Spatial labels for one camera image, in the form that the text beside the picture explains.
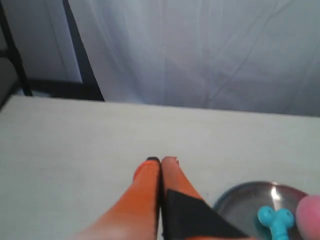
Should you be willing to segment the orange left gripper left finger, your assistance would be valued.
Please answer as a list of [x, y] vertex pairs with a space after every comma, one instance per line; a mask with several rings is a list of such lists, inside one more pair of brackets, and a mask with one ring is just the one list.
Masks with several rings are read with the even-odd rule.
[[74, 240], [155, 240], [160, 213], [161, 163], [148, 157], [132, 184], [108, 211]]

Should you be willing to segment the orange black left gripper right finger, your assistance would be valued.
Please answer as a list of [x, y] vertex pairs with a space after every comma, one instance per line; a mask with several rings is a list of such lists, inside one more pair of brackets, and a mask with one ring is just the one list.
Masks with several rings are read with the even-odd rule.
[[176, 157], [161, 162], [162, 227], [165, 240], [253, 240], [215, 210], [196, 191]]

